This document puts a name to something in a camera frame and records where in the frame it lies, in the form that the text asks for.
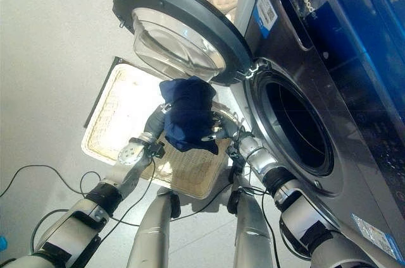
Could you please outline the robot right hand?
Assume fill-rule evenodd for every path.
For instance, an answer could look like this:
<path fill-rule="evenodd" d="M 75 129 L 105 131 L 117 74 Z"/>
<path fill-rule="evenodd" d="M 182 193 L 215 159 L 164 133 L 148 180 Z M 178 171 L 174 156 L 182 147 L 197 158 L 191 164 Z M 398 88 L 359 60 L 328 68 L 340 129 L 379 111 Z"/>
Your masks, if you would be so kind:
<path fill-rule="evenodd" d="M 226 114 L 213 111 L 212 113 L 214 124 L 213 130 L 209 135 L 201 138 L 202 142 L 213 140 L 221 140 L 230 138 L 236 140 L 239 137 L 240 126 L 236 120 Z"/>

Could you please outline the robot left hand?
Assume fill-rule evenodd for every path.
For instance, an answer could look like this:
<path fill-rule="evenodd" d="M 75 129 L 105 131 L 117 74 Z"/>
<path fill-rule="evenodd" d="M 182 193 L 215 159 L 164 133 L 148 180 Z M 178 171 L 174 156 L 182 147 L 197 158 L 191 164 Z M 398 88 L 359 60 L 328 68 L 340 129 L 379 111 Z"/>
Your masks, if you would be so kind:
<path fill-rule="evenodd" d="M 148 117 L 144 132 L 151 134 L 155 139 L 159 138 L 161 133 L 164 130 L 165 126 L 165 116 L 170 111 L 172 105 L 169 104 L 160 104 Z"/>

